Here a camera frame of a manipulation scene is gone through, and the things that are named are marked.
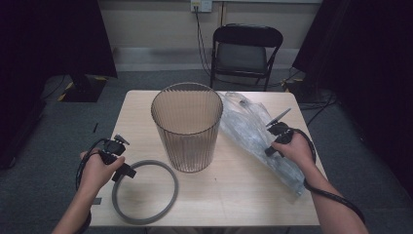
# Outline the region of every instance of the plastic bag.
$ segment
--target plastic bag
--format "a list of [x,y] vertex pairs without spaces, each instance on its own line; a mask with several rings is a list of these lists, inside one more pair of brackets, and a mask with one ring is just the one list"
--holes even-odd
[[304,175],[290,160],[277,152],[268,157],[264,150],[276,138],[266,129],[272,118],[262,103],[252,103],[239,93],[220,95],[224,104],[220,129],[236,144],[268,166],[281,181],[300,196],[304,191]]

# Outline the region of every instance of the wooden table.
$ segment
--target wooden table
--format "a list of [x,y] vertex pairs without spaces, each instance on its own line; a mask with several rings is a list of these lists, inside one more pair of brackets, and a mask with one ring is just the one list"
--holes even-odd
[[[122,106],[115,134],[131,145],[124,155],[128,164],[152,159],[170,165],[151,116],[150,106],[158,91],[130,91]],[[241,93],[261,102],[272,117],[287,108],[282,120],[309,135],[294,95],[288,93]],[[283,226],[319,225],[310,192],[297,197],[255,157],[238,147],[223,133],[218,134],[212,163],[201,172],[185,174],[174,170],[179,194],[171,210],[148,226]],[[318,167],[324,173],[318,160]],[[121,210],[134,218],[155,215],[164,208],[173,191],[166,170],[145,166],[134,179],[124,178],[118,193]],[[92,207],[91,226],[126,226],[115,212],[113,182],[97,195],[100,205]]]

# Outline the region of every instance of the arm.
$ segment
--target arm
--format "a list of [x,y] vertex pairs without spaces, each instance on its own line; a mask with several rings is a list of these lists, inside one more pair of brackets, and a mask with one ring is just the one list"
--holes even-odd
[[111,165],[105,165],[99,155],[92,155],[83,170],[79,189],[53,233],[75,233],[78,231],[88,217],[99,189],[124,162],[125,157],[119,157]]
[[[272,146],[297,164],[309,184],[342,197],[319,171],[307,141],[300,134],[294,133],[289,144],[273,142]],[[346,206],[313,192],[312,197],[323,233],[368,233],[357,214]]]

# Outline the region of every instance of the forearm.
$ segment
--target forearm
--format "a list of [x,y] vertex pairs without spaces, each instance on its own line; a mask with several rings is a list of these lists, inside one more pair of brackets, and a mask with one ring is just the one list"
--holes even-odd
[[[329,193],[342,195],[330,184],[316,166],[302,168],[307,182]],[[348,207],[312,192],[323,233],[368,233],[358,215]]]
[[96,191],[80,188],[53,233],[75,233],[86,221]]

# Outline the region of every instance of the gray carpet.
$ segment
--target gray carpet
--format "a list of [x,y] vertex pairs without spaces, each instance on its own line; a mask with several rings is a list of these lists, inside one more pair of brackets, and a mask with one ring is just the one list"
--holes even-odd
[[[287,78],[289,73],[279,70],[273,74],[271,83]],[[61,79],[52,77],[44,96]],[[185,81],[209,82],[202,70],[119,72],[119,79],[107,82],[97,103],[56,101],[69,81],[66,77],[46,98],[43,116],[21,149],[16,165],[0,171],[0,233],[52,231],[75,193],[79,152],[98,138],[111,136],[127,91],[161,90]],[[216,82],[214,89],[261,91],[223,82]],[[270,91],[282,89],[274,87]],[[317,111],[303,110],[306,121]],[[411,199],[389,168],[360,140],[359,127],[340,101],[326,107],[309,130],[329,180],[364,212],[371,233],[413,233]],[[274,233],[285,230],[275,228]],[[143,233],[143,229],[94,227],[88,233]],[[320,229],[292,227],[289,233],[320,233]]]

